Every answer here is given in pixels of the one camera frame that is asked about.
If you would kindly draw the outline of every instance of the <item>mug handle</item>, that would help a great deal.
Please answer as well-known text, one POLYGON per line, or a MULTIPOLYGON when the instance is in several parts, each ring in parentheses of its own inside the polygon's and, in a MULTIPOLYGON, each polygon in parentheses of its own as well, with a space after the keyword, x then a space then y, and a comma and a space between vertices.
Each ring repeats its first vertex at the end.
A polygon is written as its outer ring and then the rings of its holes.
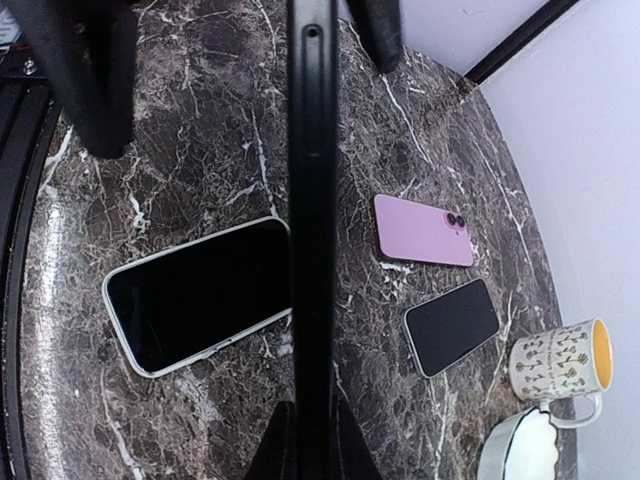
POLYGON ((600 414, 602 413, 602 393, 594 392, 587 393, 585 395, 586 398, 593 402, 593 413, 587 418, 583 418, 582 420, 565 420, 564 418, 558 418, 551 413, 549 410, 549 404, 551 403, 549 400, 545 400, 540 404, 540 409, 542 411, 546 411, 549 413, 551 423, 557 428, 580 428, 586 427, 587 425, 595 422, 600 414))

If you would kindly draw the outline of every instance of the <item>white mug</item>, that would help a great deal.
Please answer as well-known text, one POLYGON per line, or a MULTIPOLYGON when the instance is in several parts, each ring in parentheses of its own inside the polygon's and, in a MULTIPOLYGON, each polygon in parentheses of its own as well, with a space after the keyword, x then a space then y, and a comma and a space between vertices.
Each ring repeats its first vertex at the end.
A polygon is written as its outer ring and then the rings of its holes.
POLYGON ((539 400, 542 410, 560 398, 586 396, 591 416, 564 420, 551 416, 558 428, 579 428, 602 412, 602 392, 613 377, 613 354, 607 327, 599 319, 519 339, 509 357, 509 380, 521 400, 539 400))

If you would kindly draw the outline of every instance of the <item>phone back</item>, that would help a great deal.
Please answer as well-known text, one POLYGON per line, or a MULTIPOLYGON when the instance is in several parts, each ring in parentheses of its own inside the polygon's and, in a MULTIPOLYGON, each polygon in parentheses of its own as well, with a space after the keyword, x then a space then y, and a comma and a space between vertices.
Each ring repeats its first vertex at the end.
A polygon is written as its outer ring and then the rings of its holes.
POLYGON ((452 225, 457 213, 388 195, 373 199, 380 250, 389 258, 469 267, 473 265, 466 226, 452 225))

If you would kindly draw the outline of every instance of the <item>round table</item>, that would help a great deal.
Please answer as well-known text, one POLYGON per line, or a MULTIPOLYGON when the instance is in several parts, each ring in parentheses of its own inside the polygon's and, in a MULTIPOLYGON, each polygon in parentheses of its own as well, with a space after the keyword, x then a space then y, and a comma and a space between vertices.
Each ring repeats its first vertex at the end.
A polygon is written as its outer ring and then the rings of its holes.
MULTIPOLYGON (((149 4, 125 157, 93 158, 60 121, 23 295, 33 478, 239 479, 273 407, 292 399, 288 321, 149 380, 127 364, 100 292, 133 259, 269 214, 286 220, 285 8, 149 4)), ((510 345, 560 325, 542 241, 478 90, 460 94, 456 75, 410 50, 378 76, 347 23, 340 42, 337 385, 385 479, 475 478, 491 428, 526 408, 508 384, 510 345), (376 193, 463 212, 475 265, 381 259, 376 193), (426 380, 409 359, 403 312, 475 278, 488 285, 499 335, 426 380)), ((557 403, 571 415, 570 402, 557 403)), ((558 446, 558 478, 574 478, 573 432, 558 446)))

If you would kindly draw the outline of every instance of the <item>white bowl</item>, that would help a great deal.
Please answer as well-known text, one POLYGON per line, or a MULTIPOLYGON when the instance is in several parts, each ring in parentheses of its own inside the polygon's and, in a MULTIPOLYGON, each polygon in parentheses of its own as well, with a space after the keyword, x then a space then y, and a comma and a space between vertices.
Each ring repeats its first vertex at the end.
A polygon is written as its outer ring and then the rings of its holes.
POLYGON ((507 418, 482 448, 478 480, 553 480, 556 437, 549 414, 538 408, 507 418))

